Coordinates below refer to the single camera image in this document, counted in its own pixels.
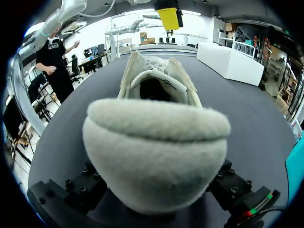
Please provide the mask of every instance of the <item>yellow sign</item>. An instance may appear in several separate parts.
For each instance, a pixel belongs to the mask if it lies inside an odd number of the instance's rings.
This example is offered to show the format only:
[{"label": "yellow sign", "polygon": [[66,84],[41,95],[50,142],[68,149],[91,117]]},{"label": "yellow sign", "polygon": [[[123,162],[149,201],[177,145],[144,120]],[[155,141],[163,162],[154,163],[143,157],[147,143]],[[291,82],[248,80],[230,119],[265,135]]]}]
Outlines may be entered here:
[{"label": "yellow sign", "polygon": [[179,29],[179,22],[176,16],[176,8],[167,8],[157,10],[160,15],[161,21],[165,30],[177,30]]}]

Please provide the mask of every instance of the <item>green led light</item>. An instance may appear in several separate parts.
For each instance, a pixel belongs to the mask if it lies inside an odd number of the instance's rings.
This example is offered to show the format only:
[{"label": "green led light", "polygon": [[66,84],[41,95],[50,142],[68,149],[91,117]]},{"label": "green led light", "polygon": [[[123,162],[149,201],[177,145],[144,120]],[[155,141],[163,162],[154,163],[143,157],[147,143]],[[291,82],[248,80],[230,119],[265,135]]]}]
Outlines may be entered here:
[{"label": "green led light", "polygon": [[257,210],[255,208],[252,208],[249,212],[254,215],[255,213],[257,213]]}]

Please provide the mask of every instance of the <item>white sneaker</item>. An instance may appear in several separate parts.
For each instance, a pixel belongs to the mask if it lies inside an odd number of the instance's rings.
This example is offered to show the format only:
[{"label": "white sneaker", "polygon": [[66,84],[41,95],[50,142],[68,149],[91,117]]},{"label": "white sneaker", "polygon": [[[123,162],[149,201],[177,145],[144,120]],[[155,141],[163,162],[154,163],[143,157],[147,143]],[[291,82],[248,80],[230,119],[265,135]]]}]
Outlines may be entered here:
[{"label": "white sneaker", "polygon": [[[151,62],[131,54],[119,99],[90,104],[83,139],[92,164],[120,201],[158,215],[202,195],[226,157],[230,124],[223,114],[201,107],[177,60],[167,66],[157,61],[149,69]],[[148,98],[162,101],[143,100]]]},{"label": "white sneaker", "polygon": [[120,87],[118,99],[163,100],[202,107],[189,75],[174,58],[164,60],[132,52]]}]

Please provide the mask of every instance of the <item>person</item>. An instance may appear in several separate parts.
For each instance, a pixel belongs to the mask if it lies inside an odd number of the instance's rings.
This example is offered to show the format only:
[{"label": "person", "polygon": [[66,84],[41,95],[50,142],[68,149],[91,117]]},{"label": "person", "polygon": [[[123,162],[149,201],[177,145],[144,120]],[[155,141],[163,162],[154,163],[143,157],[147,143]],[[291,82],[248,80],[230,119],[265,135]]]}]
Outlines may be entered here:
[{"label": "person", "polygon": [[44,73],[58,100],[63,103],[74,88],[62,56],[78,47],[79,41],[66,49],[60,38],[56,36],[60,29],[61,25],[50,34],[45,45],[36,52],[36,68]]}]

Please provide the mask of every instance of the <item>man's hand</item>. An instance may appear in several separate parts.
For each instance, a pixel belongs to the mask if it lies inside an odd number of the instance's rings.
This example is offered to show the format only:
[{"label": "man's hand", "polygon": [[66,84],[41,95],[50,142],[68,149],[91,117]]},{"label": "man's hand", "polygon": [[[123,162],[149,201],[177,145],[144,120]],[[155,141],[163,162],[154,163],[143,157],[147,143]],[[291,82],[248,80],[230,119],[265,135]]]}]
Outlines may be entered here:
[{"label": "man's hand", "polygon": [[54,73],[56,70],[56,67],[55,66],[47,66],[45,72],[48,74],[48,75],[51,75],[52,73]]},{"label": "man's hand", "polygon": [[75,44],[73,45],[73,48],[78,47],[79,43],[80,43],[80,40],[77,40],[77,41],[75,42]]}]

